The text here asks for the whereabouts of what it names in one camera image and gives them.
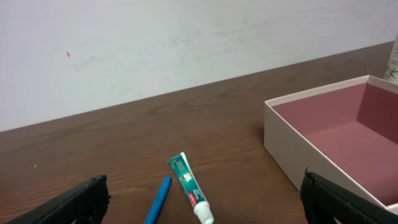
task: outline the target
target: white box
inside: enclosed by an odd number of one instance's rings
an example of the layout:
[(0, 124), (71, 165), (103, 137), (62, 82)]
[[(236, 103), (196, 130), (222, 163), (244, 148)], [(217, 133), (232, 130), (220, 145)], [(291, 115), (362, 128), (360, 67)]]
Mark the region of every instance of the white box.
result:
[(264, 147), (297, 189), (308, 167), (398, 214), (398, 85), (367, 75), (267, 100)]

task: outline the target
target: toothpaste cap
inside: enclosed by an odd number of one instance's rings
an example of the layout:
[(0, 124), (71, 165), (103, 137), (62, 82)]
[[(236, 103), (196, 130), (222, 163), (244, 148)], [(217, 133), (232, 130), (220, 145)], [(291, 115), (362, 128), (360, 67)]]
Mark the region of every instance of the toothpaste cap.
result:
[(199, 202), (193, 212), (198, 216), (201, 224), (212, 224), (214, 222), (213, 214), (210, 210), (210, 205), (208, 202)]

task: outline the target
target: white wall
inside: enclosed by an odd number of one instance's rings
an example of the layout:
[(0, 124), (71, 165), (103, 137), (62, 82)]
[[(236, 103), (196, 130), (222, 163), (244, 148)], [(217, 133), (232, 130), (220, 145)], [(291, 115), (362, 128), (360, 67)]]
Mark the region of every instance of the white wall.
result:
[(397, 12), (395, 0), (2, 0), (0, 131), (388, 42)]

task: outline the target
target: wood grain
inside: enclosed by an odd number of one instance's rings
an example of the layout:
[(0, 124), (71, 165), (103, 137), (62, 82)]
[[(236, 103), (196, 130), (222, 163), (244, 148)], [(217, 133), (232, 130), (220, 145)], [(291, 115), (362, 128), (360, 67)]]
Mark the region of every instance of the wood grain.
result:
[(0, 133), (0, 221), (96, 174), (103, 223), (142, 223), (165, 175), (158, 223), (199, 223), (167, 159), (185, 151), (217, 223), (306, 223), (299, 193), (262, 146), (264, 101), (364, 74), (392, 43)]

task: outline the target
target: blue marker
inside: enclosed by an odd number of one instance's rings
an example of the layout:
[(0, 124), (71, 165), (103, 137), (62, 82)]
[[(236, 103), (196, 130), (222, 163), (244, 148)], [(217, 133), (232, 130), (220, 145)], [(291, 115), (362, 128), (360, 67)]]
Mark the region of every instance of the blue marker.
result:
[(156, 219), (159, 216), (160, 209), (162, 208), (163, 202), (167, 196), (167, 192), (169, 192), (170, 185), (172, 184), (172, 177), (167, 175), (163, 180), (162, 185), (160, 186), (159, 191), (156, 194), (154, 203), (150, 207), (147, 218), (145, 219), (144, 224), (155, 224)]

